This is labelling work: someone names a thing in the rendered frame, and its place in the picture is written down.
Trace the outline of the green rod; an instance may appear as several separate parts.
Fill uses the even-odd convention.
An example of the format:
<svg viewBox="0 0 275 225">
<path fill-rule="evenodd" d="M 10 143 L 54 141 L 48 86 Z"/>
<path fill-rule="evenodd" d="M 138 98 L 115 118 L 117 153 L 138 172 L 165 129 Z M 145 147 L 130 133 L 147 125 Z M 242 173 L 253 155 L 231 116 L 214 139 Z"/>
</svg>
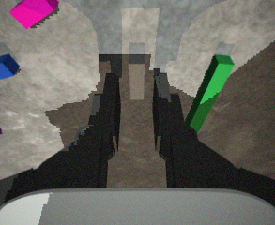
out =
<svg viewBox="0 0 275 225">
<path fill-rule="evenodd" d="M 214 54 L 185 121 L 185 125 L 194 128 L 196 133 L 206 120 L 234 65 L 229 55 Z"/>
</svg>

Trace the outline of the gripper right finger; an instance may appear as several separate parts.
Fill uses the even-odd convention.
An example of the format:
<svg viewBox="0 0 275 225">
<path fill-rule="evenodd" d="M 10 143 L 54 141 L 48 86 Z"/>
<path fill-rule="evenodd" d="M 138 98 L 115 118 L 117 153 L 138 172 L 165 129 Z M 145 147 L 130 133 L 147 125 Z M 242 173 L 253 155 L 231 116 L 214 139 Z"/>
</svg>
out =
<svg viewBox="0 0 275 225">
<path fill-rule="evenodd" d="M 179 94 L 170 93 L 167 73 L 155 75 L 152 111 L 155 150 L 165 160 L 168 188 L 238 190 L 275 207 L 274 179 L 236 168 L 200 142 L 194 128 L 185 125 Z"/>
</svg>

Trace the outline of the small blue block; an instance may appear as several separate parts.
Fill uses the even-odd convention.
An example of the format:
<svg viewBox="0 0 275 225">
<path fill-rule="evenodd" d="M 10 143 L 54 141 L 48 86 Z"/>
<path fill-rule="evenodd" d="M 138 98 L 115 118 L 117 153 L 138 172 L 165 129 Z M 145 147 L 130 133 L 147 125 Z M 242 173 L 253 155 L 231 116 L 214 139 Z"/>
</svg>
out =
<svg viewBox="0 0 275 225">
<path fill-rule="evenodd" d="M 0 56 L 0 80 L 14 76 L 19 67 L 9 54 Z"/>
</svg>

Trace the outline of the magenta rectangular block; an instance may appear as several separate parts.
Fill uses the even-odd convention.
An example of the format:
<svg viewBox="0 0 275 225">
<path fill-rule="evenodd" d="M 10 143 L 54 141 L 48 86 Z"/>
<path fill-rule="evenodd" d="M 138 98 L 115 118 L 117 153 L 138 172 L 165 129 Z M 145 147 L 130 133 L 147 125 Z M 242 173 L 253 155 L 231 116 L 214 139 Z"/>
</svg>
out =
<svg viewBox="0 0 275 225">
<path fill-rule="evenodd" d="M 57 0 L 22 0 L 9 13 L 25 28 L 29 28 L 54 11 Z"/>
</svg>

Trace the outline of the grey rectangular rod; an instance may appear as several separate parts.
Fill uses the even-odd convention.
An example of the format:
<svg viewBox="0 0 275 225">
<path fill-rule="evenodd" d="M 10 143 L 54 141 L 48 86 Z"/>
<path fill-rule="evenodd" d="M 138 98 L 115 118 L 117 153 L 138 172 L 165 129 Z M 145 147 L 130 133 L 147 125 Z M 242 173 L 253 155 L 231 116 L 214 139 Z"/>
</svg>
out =
<svg viewBox="0 0 275 225">
<path fill-rule="evenodd" d="M 129 55 L 130 99 L 144 99 L 145 55 Z"/>
</svg>

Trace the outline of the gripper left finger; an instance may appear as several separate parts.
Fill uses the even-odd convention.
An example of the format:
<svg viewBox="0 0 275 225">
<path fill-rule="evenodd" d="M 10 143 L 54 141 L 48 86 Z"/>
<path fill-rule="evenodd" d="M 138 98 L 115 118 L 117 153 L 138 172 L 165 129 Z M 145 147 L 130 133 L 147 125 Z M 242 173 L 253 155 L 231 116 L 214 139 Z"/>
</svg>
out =
<svg viewBox="0 0 275 225">
<path fill-rule="evenodd" d="M 118 152 L 120 114 L 118 75 L 106 73 L 103 94 L 94 94 L 88 125 L 38 168 L 1 179 L 0 206 L 43 189 L 106 188 L 108 161 Z"/>
</svg>

